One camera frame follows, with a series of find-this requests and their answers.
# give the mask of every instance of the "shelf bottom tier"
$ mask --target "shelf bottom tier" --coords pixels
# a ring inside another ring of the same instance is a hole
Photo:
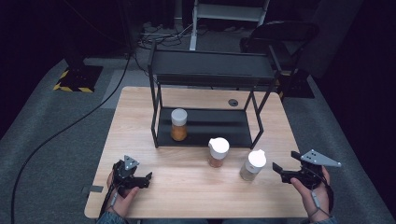
[[[183,141],[171,137],[171,113],[175,108],[160,111],[157,142],[159,146],[207,147],[211,138],[223,137],[230,147],[251,147],[248,117],[244,110],[185,109],[188,135]]]

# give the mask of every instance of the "yellow and black hazard tape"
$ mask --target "yellow and black hazard tape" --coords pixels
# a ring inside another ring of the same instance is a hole
[[[84,91],[84,92],[94,92],[93,87],[79,87],[77,86],[67,86],[63,84],[63,81],[66,79],[67,74],[69,74],[69,70],[64,70],[62,73],[61,77],[59,78],[58,82],[56,85],[53,87],[55,91],[61,90],[61,91]]]

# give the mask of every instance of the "bottle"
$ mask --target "bottle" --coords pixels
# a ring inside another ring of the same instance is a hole
[[[251,151],[245,163],[242,165],[240,175],[244,180],[252,181],[265,163],[267,163],[267,159],[265,158],[265,152],[263,150]]]
[[[211,138],[208,145],[210,147],[209,165],[215,168],[222,166],[230,144],[225,138],[218,137]]]
[[[171,136],[175,141],[183,141],[187,137],[187,111],[181,108],[174,109],[171,117]]]

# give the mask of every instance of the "gray carpet floor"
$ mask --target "gray carpet floor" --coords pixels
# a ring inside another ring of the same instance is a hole
[[[198,37],[197,49],[238,52],[239,39],[247,34],[207,32]],[[189,44],[185,37],[180,45],[159,48],[188,49]],[[146,49],[136,51],[143,68],[147,68],[148,56]],[[1,139],[0,223],[10,222],[12,189],[23,162],[44,141],[99,106],[118,85],[126,60],[96,57],[87,58],[85,64],[104,67],[95,92],[54,91],[67,67],[60,61],[44,75]],[[147,86],[148,81],[131,60],[120,88]],[[313,148],[343,163],[342,168],[329,168],[335,192],[333,214],[340,223],[395,223],[315,82],[311,77],[308,82],[315,99],[286,98],[284,108],[302,153]],[[92,184],[119,96],[120,89],[87,118],[50,140],[27,163],[16,191],[16,223],[94,223],[84,216],[85,188]],[[288,223],[299,220],[291,217]]]

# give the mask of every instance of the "plastic container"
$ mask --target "plastic container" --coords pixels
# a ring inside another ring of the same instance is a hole
[[[222,166],[230,144],[225,138],[218,137],[211,138],[208,145],[210,147],[209,165],[215,168]]]
[[[251,151],[245,163],[242,165],[240,175],[244,180],[252,181],[265,163],[267,163],[267,159],[265,158],[265,152],[263,150]]]
[[[187,111],[181,108],[174,109],[171,114],[171,137],[175,141],[183,141],[187,137]]]

